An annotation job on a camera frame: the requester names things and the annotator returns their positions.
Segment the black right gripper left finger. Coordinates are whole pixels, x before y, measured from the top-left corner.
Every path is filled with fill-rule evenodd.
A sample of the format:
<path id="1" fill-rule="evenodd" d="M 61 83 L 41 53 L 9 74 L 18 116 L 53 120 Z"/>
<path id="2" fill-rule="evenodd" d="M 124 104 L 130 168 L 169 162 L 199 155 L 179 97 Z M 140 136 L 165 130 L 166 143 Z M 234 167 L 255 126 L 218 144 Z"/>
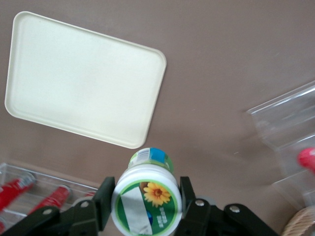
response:
<path id="1" fill-rule="evenodd" d="M 55 206 L 44 206 L 6 230 L 3 236 L 97 236 L 111 214 L 115 179 L 106 177 L 92 199 L 80 200 L 60 212 Z"/>

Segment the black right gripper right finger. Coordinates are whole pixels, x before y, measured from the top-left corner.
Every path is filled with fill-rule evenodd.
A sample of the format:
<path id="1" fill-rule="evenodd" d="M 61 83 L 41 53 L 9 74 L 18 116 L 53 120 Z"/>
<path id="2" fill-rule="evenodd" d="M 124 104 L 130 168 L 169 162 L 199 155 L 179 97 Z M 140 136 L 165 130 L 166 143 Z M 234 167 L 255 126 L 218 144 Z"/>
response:
<path id="1" fill-rule="evenodd" d="M 183 217 L 175 236 L 277 236 L 254 212 L 242 204 L 223 210 L 195 195 L 189 177 L 180 177 Z"/>

